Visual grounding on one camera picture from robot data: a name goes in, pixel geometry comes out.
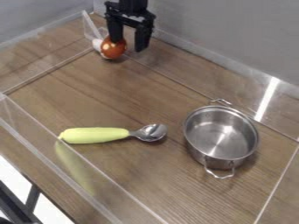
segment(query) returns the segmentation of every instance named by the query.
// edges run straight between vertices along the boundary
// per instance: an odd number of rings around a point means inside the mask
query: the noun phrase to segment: yellow handle
[[[60,133],[60,139],[70,144],[106,143],[128,136],[128,130],[115,128],[76,128]]]

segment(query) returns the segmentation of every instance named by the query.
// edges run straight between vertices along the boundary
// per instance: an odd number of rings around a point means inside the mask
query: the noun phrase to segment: stainless steel pot
[[[218,99],[211,102],[230,102]],[[249,117],[231,107],[210,105],[198,108],[184,122],[184,137],[192,157],[218,179],[231,178],[258,148],[258,130]],[[211,169],[231,170],[219,176]]]

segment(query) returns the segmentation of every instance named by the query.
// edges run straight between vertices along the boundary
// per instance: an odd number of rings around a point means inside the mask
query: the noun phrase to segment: gray wall
[[[92,8],[92,0],[2,0],[0,43]]]
[[[299,84],[298,0],[148,0],[158,28],[192,42],[199,54],[233,59]],[[162,36],[174,41],[171,36]]]

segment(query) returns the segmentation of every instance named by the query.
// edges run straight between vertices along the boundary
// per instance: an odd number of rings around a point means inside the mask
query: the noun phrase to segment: pot rim
[[[255,136],[257,136],[257,141],[255,141],[255,145],[254,147],[251,148],[250,152],[243,156],[243,157],[234,157],[234,158],[223,158],[223,157],[213,157],[211,155],[209,155],[206,152],[202,151],[202,149],[199,149],[199,147],[197,147],[192,142],[190,141],[188,139],[188,136],[187,136],[187,133],[186,133],[186,129],[187,129],[187,123],[190,121],[190,118],[194,116],[194,114],[199,111],[203,111],[205,109],[225,109],[230,112],[234,112],[237,113],[238,116],[241,116],[241,118],[243,119],[245,122],[247,122],[247,124],[250,125],[251,129],[254,130],[255,132]],[[205,106],[205,107],[201,107],[201,108],[197,108],[187,116],[184,122],[183,122],[183,135],[184,135],[184,139],[187,140],[188,144],[191,145],[192,147],[192,150],[197,150],[199,153],[202,153],[206,157],[209,158],[215,158],[215,159],[219,159],[219,160],[225,160],[225,161],[235,161],[235,160],[241,160],[241,159],[245,159],[247,157],[250,157],[257,149],[258,149],[258,144],[259,144],[259,134],[258,134],[258,129],[251,121],[251,118],[245,115],[241,111],[238,111],[237,109],[234,108],[229,108],[226,106],[221,106],[221,105],[210,105],[210,106]]]

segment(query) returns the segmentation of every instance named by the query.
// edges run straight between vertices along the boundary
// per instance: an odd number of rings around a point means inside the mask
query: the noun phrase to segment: wooden table
[[[179,49],[170,53],[166,44],[159,44],[156,40],[154,42],[154,46],[159,45],[167,52],[167,57],[186,55]],[[190,68],[186,65],[176,66],[178,70],[184,68],[186,79],[190,79]],[[210,71],[209,66],[199,66],[202,71]],[[160,143],[142,143],[132,139],[74,145],[74,149],[147,206],[162,223],[231,224],[257,220],[298,143],[257,123],[261,145],[255,156],[238,169],[237,177],[218,180],[207,175],[186,150],[183,120],[194,109],[207,105],[210,99],[151,67],[128,57],[111,62],[91,52],[12,91],[10,97],[56,135],[71,127],[126,127],[136,130],[148,123],[164,123],[170,133]],[[7,147],[15,147],[15,143],[11,143],[14,139],[10,139],[8,136]],[[62,196],[67,191],[66,183],[47,171],[43,164],[40,175],[31,164],[15,159],[16,155],[10,150],[3,153],[78,223],[108,222],[76,193],[74,198]],[[47,179],[51,178],[54,180],[47,185]],[[96,182],[88,183],[94,189],[103,187]],[[116,197],[112,193],[107,189],[107,198]],[[75,200],[78,206],[71,206],[66,200]],[[131,209],[123,205],[116,209],[122,208]],[[152,217],[143,217],[140,213],[127,217],[119,210],[116,212],[123,215],[126,223],[152,221]]]

